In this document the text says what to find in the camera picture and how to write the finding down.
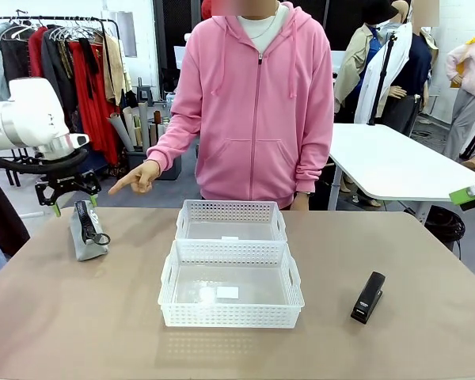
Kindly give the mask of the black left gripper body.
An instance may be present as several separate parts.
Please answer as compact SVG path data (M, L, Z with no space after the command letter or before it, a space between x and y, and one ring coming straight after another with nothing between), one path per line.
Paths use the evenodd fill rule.
M91 171L83 173L74 173L72 175L47 174L43 177L43 181L56 194L65 194L68 192L84 192L91 193Z

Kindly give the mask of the grey zip pencil pouch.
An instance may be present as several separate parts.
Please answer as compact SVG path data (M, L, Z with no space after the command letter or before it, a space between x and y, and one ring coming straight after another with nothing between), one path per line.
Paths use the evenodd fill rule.
M108 253L111 238L103 231L90 201L80 200L74 203L70 232L77 261L92 260Z

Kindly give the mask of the person's right forearm pink sleeve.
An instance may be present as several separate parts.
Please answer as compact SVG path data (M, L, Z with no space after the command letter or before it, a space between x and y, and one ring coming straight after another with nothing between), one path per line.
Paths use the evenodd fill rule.
M200 133L200 114L175 113L157 144L147 151L147 161L158 165L159 173L170 169Z

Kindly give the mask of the person's right hand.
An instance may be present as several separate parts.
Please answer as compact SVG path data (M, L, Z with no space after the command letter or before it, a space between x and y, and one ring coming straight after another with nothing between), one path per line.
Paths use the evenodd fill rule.
M135 167L124 177L119 179L109 190L109 195L115 195L120 190L129 186L134 193L145 194L152 189L152 184L161 174L156 161L146 160Z

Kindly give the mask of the person's left hand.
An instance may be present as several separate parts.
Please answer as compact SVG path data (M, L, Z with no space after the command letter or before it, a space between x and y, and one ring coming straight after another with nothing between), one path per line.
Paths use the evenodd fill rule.
M291 204L291 211L308 211L310 209L311 192L296 192Z

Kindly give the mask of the grey slanted paper roll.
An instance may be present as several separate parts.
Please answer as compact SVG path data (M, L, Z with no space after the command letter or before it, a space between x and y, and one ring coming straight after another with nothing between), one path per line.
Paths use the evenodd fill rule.
M135 147L131 141L131 138L127 132L127 128L125 127L125 124L118 113L112 113L110 117L108 118L108 121L111 123L111 125L114 127L116 130L118 136L120 137L122 143L124 144L126 150L128 152L134 152Z

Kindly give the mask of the long red dress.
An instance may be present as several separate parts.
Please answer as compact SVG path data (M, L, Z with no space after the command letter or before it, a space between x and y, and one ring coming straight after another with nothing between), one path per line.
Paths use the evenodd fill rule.
M94 76L96 92L93 95L93 100L88 97L86 65L81 47L78 41L69 43L82 128L89 136L92 148L95 151L100 151L109 165L117 165L119 162L119 138L116 130L108 121L110 115L117 111L117 107L105 96L103 48L96 44L91 45L99 66L99 73Z

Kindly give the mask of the white table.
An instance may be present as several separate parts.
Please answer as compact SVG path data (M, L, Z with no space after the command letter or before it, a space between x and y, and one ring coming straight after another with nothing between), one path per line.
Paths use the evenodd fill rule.
M336 123L330 158L336 166L330 211L343 173L373 199L410 206L421 223L433 203L449 203L451 193L475 184L474 171L381 124Z

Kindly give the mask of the black clothes rack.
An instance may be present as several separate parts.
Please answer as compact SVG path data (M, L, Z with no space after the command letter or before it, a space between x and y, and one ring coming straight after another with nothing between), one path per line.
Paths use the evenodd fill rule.
M45 78L69 131L89 136L84 167L106 177L124 170L124 145L110 118L121 112L127 88L120 42L92 17L0 18L0 101L10 82Z

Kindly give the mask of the black hanging scarf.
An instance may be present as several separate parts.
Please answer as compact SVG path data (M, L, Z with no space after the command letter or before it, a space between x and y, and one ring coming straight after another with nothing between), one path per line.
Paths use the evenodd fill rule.
M94 85L94 76L99 73L98 62L93 53L92 45L86 38L79 38L78 43L81 47L86 69L86 87L90 100L94 99L96 92Z

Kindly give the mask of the beige hanging garment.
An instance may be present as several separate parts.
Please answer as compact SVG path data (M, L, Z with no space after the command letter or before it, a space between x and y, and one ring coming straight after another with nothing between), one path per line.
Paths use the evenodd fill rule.
M132 90L130 74L123 62L122 43L105 33L102 47L105 96L119 106L124 95Z

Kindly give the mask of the dark charcoal hanging garment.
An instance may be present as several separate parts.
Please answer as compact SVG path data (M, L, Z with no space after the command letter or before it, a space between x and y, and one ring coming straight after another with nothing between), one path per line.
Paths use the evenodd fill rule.
M0 38L0 50L5 79L10 82L30 76L29 45L27 40Z

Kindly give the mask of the red hanging jacket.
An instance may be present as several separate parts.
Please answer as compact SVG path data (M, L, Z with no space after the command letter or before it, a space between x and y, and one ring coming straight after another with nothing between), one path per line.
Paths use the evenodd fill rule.
M30 63L30 71L32 76L41 76L41 44L43 34L48 30L47 27L41 26L28 38L28 55Z

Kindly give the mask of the white perforated plastic basket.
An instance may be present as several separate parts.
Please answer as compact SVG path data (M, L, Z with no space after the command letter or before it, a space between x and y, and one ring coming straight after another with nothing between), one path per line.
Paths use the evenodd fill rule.
M239 287L239 299L216 297ZM165 259L158 305L165 325L292 329L305 305L285 241L177 240Z
M187 199L177 216L179 239L286 241L283 215L275 202Z

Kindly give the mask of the pink zip hoodie torso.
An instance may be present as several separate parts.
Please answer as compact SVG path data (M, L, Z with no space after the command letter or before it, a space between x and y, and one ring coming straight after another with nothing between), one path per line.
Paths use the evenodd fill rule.
M279 0L252 0L255 6L267 2L273 16ZM188 39L171 112L201 115L195 175L204 199L289 207L302 147L324 144L330 150L329 41L308 13L282 3L289 15L264 54L239 15L215 15Z

